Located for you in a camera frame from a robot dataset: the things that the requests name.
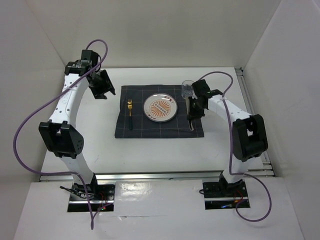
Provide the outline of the clear drinking glass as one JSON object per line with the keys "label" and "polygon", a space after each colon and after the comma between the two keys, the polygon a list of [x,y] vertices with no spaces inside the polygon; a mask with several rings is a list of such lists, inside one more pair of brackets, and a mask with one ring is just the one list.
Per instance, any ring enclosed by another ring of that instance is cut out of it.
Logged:
{"label": "clear drinking glass", "polygon": [[194,90],[192,84],[194,81],[192,80],[185,80],[181,84],[181,96],[183,99],[191,98],[194,95]]}

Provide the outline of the dark checked cloth placemat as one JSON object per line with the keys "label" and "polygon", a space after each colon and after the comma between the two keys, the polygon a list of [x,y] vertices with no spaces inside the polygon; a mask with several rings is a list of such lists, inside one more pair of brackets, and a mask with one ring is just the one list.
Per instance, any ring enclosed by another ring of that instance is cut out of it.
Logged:
{"label": "dark checked cloth placemat", "polygon": [[180,85],[123,85],[116,139],[203,138],[200,119],[187,120]]}

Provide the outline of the gold fork black handle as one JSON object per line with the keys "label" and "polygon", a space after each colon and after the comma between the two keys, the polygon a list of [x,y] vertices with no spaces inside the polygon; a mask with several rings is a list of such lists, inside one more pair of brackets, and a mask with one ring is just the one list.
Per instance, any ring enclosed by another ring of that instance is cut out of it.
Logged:
{"label": "gold fork black handle", "polygon": [[132,118],[132,108],[133,108],[133,102],[131,99],[127,100],[127,108],[129,110],[129,129],[132,131],[133,130],[133,118]]}

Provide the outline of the orange sunburst ceramic plate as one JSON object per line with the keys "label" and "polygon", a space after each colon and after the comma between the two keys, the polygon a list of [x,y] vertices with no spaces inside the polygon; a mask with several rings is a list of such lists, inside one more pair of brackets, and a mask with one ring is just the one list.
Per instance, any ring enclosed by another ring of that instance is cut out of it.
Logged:
{"label": "orange sunburst ceramic plate", "polygon": [[149,120],[164,123],[176,116],[178,103],[167,93],[154,93],[146,98],[142,109]]}

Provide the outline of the silver table knife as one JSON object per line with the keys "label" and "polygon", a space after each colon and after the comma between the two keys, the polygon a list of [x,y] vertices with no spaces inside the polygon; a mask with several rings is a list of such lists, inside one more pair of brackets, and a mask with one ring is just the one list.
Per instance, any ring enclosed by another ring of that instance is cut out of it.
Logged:
{"label": "silver table knife", "polygon": [[185,103],[186,103],[188,126],[190,131],[193,132],[194,131],[193,123],[192,123],[192,120],[189,119],[189,116],[190,116],[190,98],[189,97],[185,99]]}

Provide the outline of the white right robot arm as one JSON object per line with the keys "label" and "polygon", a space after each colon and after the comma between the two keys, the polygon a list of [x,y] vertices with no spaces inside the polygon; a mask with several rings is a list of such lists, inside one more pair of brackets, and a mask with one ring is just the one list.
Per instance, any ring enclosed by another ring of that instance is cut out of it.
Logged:
{"label": "white right robot arm", "polygon": [[223,196],[230,196],[248,172],[249,160],[260,157],[268,149],[264,119],[240,109],[218,89],[211,90],[204,79],[188,87],[189,121],[200,119],[209,110],[228,123],[230,159],[228,168],[219,176],[218,190]]}

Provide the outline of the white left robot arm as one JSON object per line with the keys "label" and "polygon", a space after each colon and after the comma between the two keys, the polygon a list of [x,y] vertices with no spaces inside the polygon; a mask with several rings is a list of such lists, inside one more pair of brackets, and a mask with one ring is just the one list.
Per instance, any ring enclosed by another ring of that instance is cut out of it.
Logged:
{"label": "white left robot arm", "polygon": [[87,89],[96,100],[107,99],[108,92],[115,94],[107,71],[94,69],[99,59],[98,53],[84,49],[79,60],[65,66],[63,95],[49,120],[38,127],[47,150],[60,158],[72,173],[73,189],[88,200],[97,197],[99,187],[82,153],[85,141],[76,130],[78,110]]}

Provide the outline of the aluminium right side rail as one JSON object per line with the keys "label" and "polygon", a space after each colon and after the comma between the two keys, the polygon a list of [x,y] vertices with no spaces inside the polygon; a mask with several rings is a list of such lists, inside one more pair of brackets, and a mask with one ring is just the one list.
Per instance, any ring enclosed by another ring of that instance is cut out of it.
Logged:
{"label": "aluminium right side rail", "polygon": [[[254,107],[252,97],[247,87],[244,76],[244,69],[240,67],[235,68],[234,70],[247,111],[253,115],[258,114],[259,111]],[[250,174],[256,177],[265,178],[276,176],[267,151],[262,153],[258,158],[250,159],[249,161]]]}

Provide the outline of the aluminium rail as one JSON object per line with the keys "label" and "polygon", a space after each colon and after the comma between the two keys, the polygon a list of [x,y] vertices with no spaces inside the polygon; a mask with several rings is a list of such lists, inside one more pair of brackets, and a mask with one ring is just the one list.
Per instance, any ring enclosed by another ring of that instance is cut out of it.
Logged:
{"label": "aluminium rail", "polygon": [[144,180],[176,180],[176,179],[204,179],[218,178],[218,171],[181,171],[181,172],[136,172],[136,173],[96,173],[99,183],[115,181],[144,181]]}
{"label": "aluminium rail", "polygon": [[[247,87],[244,76],[244,69],[240,67],[235,68],[234,70],[247,111],[253,115],[258,114],[259,111],[254,107],[252,97]],[[276,176],[267,151],[262,153],[258,158],[250,159],[249,161],[250,174],[256,177],[265,178]]]}

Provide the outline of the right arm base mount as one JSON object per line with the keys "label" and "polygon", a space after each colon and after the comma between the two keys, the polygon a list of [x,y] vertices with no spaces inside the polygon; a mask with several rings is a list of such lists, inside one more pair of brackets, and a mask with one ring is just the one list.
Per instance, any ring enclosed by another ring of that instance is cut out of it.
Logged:
{"label": "right arm base mount", "polygon": [[244,181],[236,187],[222,190],[218,182],[203,182],[199,193],[204,196],[206,210],[250,208],[247,186]]}

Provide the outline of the aluminium front rail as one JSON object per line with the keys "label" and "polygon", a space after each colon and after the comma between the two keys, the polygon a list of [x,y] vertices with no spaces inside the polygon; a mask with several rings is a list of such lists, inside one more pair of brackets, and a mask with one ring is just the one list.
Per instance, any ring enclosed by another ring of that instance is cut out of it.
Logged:
{"label": "aluminium front rail", "polygon": [[181,172],[136,172],[136,173],[96,173],[99,183],[115,181],[144,181],[144,180],[176,180],[176,179],[204,179],[218,178],[218,171],[181,171]]}

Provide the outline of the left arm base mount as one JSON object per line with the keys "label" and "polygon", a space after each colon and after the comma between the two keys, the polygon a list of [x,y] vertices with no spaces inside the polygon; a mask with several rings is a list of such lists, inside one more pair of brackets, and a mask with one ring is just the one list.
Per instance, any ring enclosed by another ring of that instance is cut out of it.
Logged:
{"label": "left arm base mount", "polygon": [[[59,187],[69,193],[69,201],[67,212],[68,213],[83,213],[89,212],[88,202],[84,190],[77,189],[74,185],[72,187]],[[114,211],[116,185],[111,184],[98,184],[95,192],[88,191],[88,197],[93,212],[99,208],[101,212]]]}

